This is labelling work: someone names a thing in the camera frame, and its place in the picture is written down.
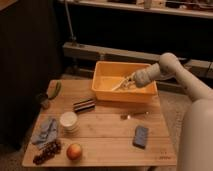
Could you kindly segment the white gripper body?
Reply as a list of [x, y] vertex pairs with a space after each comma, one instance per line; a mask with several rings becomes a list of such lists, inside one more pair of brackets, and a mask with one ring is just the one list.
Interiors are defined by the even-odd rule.
[[133, 74], [133, 80], [138, 88], [142, 88], [156, 80], [160, 75], [160, 66], [155, 63], [149, 67], [137, 70]]

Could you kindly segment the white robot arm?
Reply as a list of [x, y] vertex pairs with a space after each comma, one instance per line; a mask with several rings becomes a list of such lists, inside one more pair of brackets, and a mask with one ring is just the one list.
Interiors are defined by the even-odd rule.
[[192, 101], [182, 121], [177, 170], [213, 171], [213, 89], [184, 68], [172, 53], [163, 53], [159, 62], [138, 69], [120, 83], [120, 87], [145, 87], [171, 76]]

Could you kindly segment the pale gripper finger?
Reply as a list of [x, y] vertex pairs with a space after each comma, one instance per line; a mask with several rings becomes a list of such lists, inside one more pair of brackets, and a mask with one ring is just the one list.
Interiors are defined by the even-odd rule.
[[135, 77], [135, 72], [133, 72], [132, 74], [126, 76], [123, 79], [123, 83], [129, 83], [129, 82], [132, 83], [132, 82], [135, 82], [134, 77]]
[[130, 90], [135, 89], [135, 88], [136, 88], [135, 83], [134, 82], [130, 82], [130, 83], [122, 84], [118, 88], [118, 91], [130, 91]]

